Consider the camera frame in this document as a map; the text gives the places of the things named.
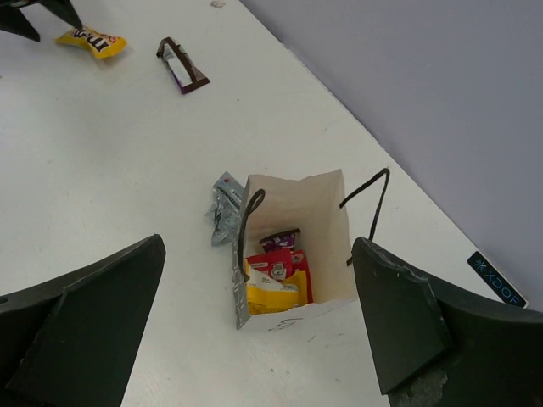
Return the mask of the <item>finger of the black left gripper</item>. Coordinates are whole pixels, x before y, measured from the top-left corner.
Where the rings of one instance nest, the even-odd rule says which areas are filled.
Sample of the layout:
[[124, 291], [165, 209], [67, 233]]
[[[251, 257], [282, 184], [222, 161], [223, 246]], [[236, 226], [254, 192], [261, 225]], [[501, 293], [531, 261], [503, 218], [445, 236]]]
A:
[[0, 26], [1, 31], [21, 36], [34, 42], [41, 41], [39, 33], [17, 8], [11, 6], [1, 7]]
[[82, 29], [81, 19], [70, 0], [42, 0], [42, 6], [76, 29]]

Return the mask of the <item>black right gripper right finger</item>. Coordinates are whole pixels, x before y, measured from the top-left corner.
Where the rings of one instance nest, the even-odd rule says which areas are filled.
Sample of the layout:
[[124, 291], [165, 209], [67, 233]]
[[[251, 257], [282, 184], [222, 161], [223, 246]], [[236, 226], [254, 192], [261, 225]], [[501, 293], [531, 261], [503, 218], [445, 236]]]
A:
[[469, 292], [377, 244], [352, 248], [381, 394], [392, 406], [540, 406], [542, 314]]

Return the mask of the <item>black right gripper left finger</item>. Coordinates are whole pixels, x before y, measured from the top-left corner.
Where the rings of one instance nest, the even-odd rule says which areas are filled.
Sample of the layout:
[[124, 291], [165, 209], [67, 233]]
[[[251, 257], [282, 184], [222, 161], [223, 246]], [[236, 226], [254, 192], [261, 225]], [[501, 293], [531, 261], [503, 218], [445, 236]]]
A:
[[3, 406], [119, 406], [165, 264], [155, 234], [1, 297]]

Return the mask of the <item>large yellow M&M packet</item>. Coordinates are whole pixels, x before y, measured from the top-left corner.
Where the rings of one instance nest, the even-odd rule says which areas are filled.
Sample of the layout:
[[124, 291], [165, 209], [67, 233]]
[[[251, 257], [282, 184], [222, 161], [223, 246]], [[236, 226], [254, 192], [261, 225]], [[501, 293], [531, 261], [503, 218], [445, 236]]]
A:
[[124, 37], [104, 34], [87, 26], [81, 29], [72, 28], [54, 41], [58, 45], [87, 50], [96, 59], [112, 58], [120, 54], [127, 46]]

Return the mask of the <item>red snack packet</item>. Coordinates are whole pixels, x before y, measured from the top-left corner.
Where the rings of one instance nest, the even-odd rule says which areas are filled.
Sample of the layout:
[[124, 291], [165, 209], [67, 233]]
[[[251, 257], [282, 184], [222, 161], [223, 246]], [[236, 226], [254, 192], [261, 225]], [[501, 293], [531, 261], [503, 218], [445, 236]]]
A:
[[244, 260], [244, 272], [248, 278], [251, 269], [263, 272], [279, 282], [291, 277], [297, 270], [306, 271], [310, 284], [309, 304], [313, 302], [311, 271], [304, 250], [281, 249], [250, 256]]

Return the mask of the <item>small yellow M&M packet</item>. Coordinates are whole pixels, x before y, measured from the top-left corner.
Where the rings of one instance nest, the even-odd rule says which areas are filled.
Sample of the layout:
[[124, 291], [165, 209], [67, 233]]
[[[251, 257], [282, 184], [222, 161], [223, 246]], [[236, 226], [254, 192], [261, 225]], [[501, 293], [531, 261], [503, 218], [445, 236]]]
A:
[[307, 272], [297, 270], [279, 282], [267, 274], [250, 270], [246, 296], [251, 315], [280, 313], [309, 303]]

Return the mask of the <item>grey blue snack packet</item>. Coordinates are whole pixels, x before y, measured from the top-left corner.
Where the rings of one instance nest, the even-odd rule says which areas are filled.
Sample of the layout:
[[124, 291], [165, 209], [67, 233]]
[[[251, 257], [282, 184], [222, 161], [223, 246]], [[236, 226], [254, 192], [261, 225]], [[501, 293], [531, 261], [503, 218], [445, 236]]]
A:
[[236, 237], [243, 194], [244, 186], [227, 171], [213, 185], [212, 204], [205, 214], [214, 227], [212, 247], [231, 243]]

